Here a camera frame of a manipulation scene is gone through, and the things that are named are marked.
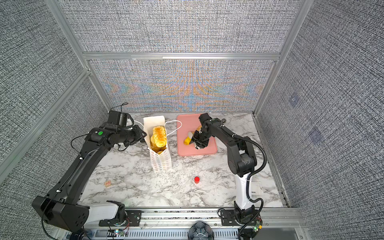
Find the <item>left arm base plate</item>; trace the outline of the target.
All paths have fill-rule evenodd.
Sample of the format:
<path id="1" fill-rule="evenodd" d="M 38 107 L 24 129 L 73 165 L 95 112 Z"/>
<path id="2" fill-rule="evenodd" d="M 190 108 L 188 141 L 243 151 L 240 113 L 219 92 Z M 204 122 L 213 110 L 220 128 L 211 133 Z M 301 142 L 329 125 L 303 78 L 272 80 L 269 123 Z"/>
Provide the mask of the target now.
<path id="1" fill-rule="evenodd" d="M 125 210 L 125 217 L 122 218 L 115 218 L 111 220 L 102 220 L 99 221 L 98 226 L 99 227 L 118 227 L 118 228 L 123 228 L 123 227 L 138 227 L 141 222 L 142 218 L 142 211 L 140 210 Z"/>

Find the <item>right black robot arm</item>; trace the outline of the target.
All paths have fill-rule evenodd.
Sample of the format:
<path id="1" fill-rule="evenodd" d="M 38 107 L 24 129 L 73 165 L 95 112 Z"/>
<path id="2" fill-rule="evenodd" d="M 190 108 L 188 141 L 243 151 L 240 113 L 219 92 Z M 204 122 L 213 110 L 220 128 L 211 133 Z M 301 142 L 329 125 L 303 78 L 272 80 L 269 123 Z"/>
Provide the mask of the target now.
<path id="1" fill-rule="evenodd" d="M 265 168 L 266 153 L 249 137 L 242 137 L 228 129 L 225 119 L 211 118 L 204 113 L 199 116 L 199 121 L 201 128 L 194 132 L 191 143 L 196 149 L 204 149 L 215 137 L 227 147 L 228 166 L 236 179 L 234 215 L 236 221 L 244 225 L 257 213 L 255 204 L 258 200 L 252 198 L 251 178 Z"/>

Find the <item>white printed paper bag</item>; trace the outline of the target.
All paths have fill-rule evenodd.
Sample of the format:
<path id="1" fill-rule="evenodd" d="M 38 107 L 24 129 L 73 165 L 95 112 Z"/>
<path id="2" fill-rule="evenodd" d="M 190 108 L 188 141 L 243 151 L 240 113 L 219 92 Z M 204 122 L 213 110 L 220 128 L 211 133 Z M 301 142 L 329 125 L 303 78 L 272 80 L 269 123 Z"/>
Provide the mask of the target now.
<path id="1" fill-rule="evenodd" d="M 134 121 L 143 127 L 147 134 L 145 143 L 148 146 L 150 161 L 155 173 L 168 171 L 172 168 L 172 157 L 168 145 L 168 137 L 178 131 L 183 124 L 179 120 L 166 121 L 164 116 L 153 116 L 143 118 L 143 123 Z M 167 132 L 167 125 L 178 123 L 178 126 Z"/>

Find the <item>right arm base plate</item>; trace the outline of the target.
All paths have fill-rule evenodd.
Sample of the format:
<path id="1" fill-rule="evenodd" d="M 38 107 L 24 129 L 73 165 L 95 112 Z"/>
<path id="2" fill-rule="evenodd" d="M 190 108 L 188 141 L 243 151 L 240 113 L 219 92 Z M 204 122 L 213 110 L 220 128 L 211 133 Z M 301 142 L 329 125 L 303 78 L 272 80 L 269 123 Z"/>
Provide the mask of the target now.
<path id="1" fill-rule="evenodd" d="M 222 226 L 225 226 L 225 227 L 240 226 L 240 224 L 237 222 L 235 218 L 234 210 L 221 209 L 219 211 L 219 215 L 221 218 Z"/>

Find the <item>striped croissant bread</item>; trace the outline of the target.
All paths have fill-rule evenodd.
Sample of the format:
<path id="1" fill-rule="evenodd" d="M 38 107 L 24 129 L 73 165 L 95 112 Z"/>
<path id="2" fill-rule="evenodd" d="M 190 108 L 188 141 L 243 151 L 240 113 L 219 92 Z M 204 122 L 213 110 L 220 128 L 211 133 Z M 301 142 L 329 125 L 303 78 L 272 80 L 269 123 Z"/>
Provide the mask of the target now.
<path id="1" fill-rule="evenodd" d="M 157 126 L 153 128 L 153 136 L 155 144 L 158 147 L 164 147 L 167 145 L 167 133 L 166 129 L 163 126 Z"/>

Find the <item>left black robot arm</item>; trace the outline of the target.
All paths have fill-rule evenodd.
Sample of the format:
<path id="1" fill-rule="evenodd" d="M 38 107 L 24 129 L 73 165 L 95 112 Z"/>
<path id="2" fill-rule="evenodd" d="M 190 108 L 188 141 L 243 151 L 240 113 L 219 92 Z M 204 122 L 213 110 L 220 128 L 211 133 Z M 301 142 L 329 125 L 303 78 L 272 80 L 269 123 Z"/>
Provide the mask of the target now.
<path id="1" fill-rule="evenodd" d="M 90 217 L 91 208 L 78 204 L 90 176 L 102 158 L 116 144 L 126 147 L 142 141 L 146 133 L 139 126 L 129 129 L 94 128 L 85 137 L 77 158 L 58 183 L 32 203 L 43 223 L 76 232 Z"/>

